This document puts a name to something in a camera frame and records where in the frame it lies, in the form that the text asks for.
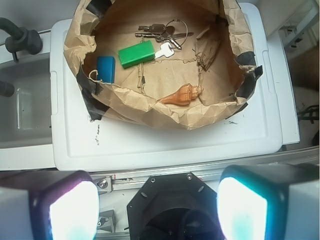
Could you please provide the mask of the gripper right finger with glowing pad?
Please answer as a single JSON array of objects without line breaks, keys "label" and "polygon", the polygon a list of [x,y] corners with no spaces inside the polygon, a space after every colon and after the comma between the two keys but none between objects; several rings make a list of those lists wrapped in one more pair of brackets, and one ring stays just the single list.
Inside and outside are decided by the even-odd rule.
[{"label": "gripper right finger with glowing pad", "polygon": [[318,240],[320,167],[311,163],[230,165],[217,190],[228,240]]}]

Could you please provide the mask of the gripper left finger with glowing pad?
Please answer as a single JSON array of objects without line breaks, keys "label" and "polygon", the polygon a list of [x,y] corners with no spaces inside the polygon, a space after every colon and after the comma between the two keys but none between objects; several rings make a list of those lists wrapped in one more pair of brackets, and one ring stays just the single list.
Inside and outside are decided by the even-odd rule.
[{"label": "gripper left finger with glowing pad", "polygon": [[98,189],[83,170],[0,173],[2,240],[92,240],[99,209]]}]

